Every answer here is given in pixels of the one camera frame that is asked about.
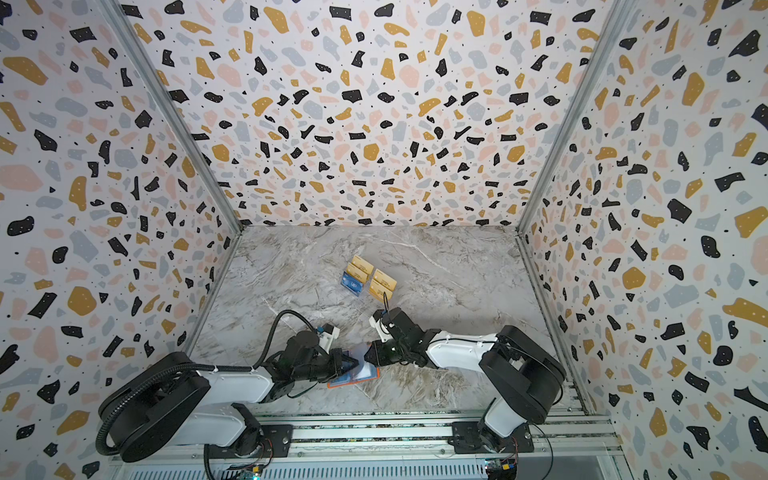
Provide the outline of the orange card holder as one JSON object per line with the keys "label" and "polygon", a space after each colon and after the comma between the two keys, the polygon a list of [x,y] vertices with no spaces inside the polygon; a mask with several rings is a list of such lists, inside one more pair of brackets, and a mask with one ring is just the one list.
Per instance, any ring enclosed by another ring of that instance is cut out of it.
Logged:
{"label": "orange card holder", "polygon": [[327,383],[329,389],[359,384],[380,377],[380,369],[365,360],[370,344],[359,344],[342,353],[343,374]]}

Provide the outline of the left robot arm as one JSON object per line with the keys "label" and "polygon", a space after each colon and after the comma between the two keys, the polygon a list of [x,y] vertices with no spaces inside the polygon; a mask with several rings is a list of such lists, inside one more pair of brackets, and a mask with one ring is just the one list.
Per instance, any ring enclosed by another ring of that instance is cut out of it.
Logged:
{"label": "left robot arm", "polygon": [[220,448],[240,458],[262,453],[272,442],[251,406],[289,396],[298,382],[331,382],[359,367],[348,351],[333,347],[336,336],[331,326],[302,331],[256,366],[168,354],[103,401],[95,448],[125,463],[166,446]]}

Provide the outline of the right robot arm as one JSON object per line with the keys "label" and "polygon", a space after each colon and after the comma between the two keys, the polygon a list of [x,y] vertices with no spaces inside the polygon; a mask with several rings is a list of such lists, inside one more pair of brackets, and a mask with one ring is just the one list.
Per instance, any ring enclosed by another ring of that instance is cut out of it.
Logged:
{"label": "right robot arm", "polygon": [[424,330],[401,308],[378,309],[369,324],[379,339],[366,352],[366,362],[474,371],[495,388],[480,420],[451,425],[449,444],[458,454],[530,452],[523,441],[528,427],[543,424],[562,399],[565,369],[516,326],[480,336]]}

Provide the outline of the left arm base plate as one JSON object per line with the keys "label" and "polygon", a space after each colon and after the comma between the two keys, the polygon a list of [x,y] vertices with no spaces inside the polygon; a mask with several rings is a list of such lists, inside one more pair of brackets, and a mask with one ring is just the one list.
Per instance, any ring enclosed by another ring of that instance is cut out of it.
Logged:
{"label": "left arm base plate", "polygon": [[246,459],[286,458],[292,443],[294,427],[290,424],[268,424],[247,427],[233,448]]}

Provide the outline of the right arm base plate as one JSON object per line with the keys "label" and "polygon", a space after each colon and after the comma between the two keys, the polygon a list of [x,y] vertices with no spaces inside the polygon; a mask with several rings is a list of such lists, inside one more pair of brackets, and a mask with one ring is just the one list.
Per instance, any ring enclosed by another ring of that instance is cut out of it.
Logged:
{"label": "right arm base plate", "polygon": [[505,454],[531,453],[534,445],[528,426],[518,426],[511,434],[502,437],[494,433],[482,421],[457,421],[451,424],[448,443],[456,454]]}

